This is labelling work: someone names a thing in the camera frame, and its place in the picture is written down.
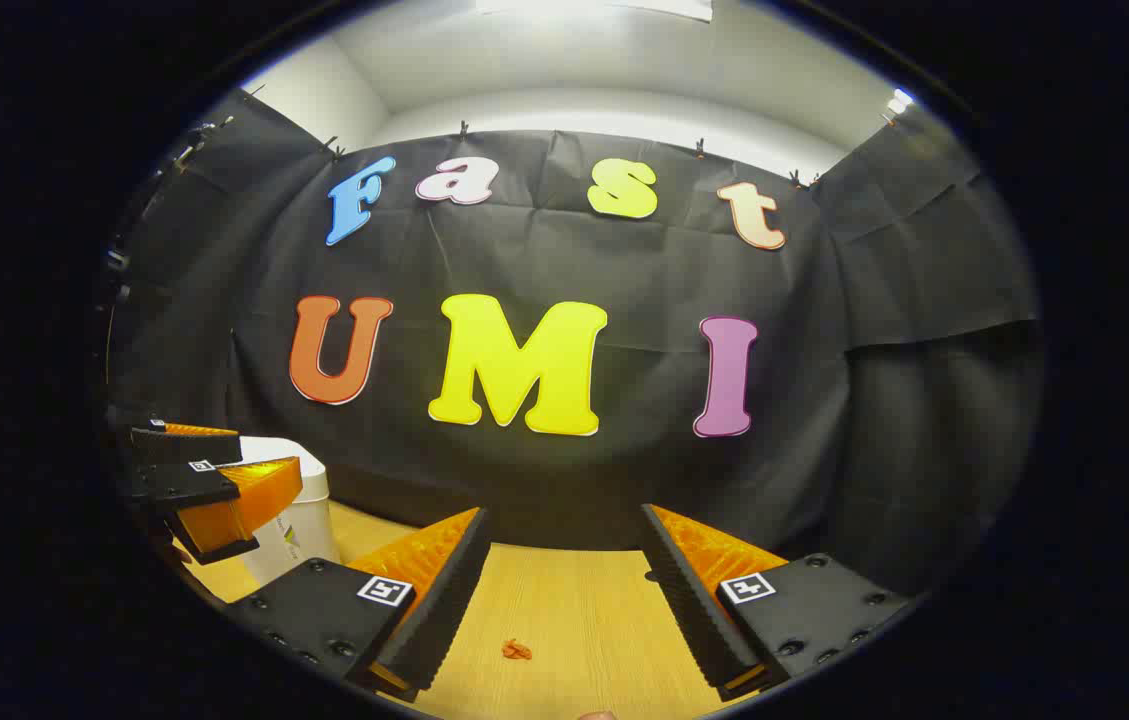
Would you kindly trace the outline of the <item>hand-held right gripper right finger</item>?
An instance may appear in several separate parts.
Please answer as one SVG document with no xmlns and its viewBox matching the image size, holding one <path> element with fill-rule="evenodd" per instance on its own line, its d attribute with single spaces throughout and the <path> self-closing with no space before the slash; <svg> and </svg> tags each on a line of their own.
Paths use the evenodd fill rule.
<svg viewBox="0 0 1129 720">
<path fill-rule="evenodd" d="M 828 553 L 784 559 L 645 503 L 640 547 L 704 681 L 724 701 L 847 656 L 911 605 Z"/>
</svg>

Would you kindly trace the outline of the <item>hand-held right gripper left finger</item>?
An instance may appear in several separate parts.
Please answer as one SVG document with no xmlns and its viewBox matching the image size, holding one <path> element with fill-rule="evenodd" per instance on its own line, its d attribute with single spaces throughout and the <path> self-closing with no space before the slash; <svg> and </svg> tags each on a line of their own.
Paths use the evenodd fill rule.
<svg viewBox="0 0 1129 720">
<path fill-rule="evenodd" d="M 490 544 L 474 507 L 350 564 L 299 562 L 224 614 L 307 671 L 412 702 L 453 647 Z"/>
</svg>

